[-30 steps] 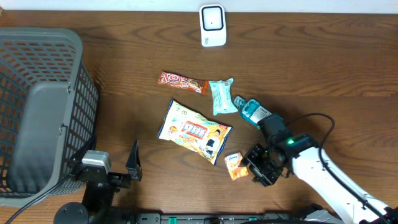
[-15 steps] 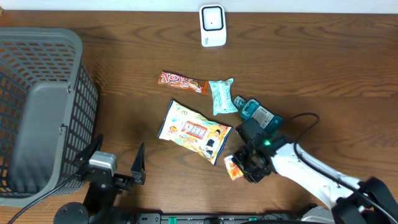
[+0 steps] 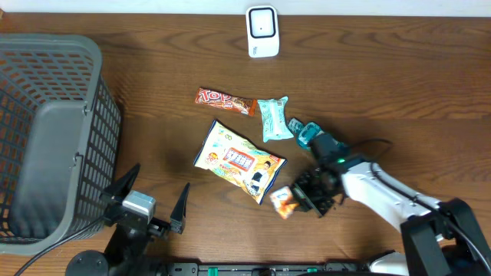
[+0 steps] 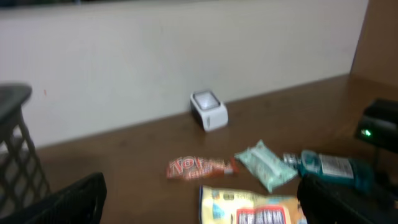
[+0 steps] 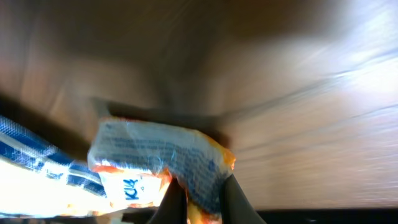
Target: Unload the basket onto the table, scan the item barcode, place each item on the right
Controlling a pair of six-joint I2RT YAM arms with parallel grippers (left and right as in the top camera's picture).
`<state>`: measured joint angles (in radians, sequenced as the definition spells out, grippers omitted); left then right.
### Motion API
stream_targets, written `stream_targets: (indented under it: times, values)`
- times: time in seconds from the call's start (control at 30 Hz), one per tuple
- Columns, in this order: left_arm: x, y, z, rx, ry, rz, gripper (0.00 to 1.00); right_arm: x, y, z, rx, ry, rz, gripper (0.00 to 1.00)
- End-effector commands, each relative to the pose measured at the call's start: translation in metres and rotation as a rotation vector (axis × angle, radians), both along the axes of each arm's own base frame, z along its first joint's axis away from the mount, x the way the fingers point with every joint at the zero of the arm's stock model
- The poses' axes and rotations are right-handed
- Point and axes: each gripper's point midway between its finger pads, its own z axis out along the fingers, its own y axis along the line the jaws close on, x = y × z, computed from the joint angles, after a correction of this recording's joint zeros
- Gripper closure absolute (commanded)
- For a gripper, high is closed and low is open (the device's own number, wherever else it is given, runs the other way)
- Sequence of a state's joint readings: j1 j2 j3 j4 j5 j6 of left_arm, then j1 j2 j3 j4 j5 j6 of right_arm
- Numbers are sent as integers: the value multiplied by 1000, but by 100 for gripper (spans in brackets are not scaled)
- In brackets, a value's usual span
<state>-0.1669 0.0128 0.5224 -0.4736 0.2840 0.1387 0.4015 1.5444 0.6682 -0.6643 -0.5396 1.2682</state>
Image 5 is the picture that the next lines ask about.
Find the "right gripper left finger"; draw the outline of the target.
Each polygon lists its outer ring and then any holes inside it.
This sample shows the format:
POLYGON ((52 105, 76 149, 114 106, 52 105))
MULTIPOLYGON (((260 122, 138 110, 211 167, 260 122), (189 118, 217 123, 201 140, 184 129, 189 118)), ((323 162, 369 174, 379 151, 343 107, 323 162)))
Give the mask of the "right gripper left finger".
POLYGON ((187 224, 187 195, 172 179, 164 198, 148 224, 187 224))

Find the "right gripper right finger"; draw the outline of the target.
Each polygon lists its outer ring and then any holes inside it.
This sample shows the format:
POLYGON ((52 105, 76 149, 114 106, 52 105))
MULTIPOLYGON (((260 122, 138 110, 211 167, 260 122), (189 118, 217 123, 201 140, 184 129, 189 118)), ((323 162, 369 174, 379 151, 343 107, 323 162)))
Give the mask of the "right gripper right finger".
POLYGON ((249 203, 234 175, 222 185, 220 205, 223 224, 266 224, 249 203))

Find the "small orange snack box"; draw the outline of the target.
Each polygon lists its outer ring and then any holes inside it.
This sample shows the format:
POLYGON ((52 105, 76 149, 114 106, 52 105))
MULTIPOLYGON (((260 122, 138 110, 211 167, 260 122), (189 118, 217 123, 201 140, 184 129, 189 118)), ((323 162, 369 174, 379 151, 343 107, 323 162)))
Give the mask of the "small orange snack box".
POLYGON ((236 158, 194 129, 107 118, 87 160, 114 208, 158 207, 176 179, 187 195, 189 223, 221 223, 219 193, 236 158))

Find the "yellow chips bag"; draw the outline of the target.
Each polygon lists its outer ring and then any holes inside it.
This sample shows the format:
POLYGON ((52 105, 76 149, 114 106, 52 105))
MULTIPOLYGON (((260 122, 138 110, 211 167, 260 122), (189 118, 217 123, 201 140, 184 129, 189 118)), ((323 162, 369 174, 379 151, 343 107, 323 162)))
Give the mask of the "yellow chips bag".
POLYGON ((90 217, 115 212, 97 173, 1 117, 1 217, 90 217))

